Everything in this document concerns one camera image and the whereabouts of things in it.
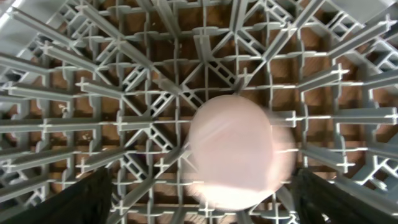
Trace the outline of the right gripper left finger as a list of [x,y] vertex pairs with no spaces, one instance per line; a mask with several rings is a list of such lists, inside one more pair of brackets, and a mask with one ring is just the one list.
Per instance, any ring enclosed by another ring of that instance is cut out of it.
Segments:
[[111,208],[111,193],[111,176],[102,167],[52,198],[2,223],[105,224]]

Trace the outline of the white cup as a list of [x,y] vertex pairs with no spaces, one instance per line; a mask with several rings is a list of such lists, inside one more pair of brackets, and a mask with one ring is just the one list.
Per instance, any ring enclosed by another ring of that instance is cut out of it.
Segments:
[[279,190],[295,166],[294,140],[275,115],[238,95],[216,96],[195,113],[188,143],[196,199],[221,211],[259,204]]

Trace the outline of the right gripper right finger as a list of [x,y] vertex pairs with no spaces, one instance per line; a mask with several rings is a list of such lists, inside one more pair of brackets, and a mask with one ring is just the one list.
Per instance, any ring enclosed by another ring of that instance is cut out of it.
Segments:
[[397,218],[356,198],[307,169],[292,176],[292,197],[300,223],[397,223]]

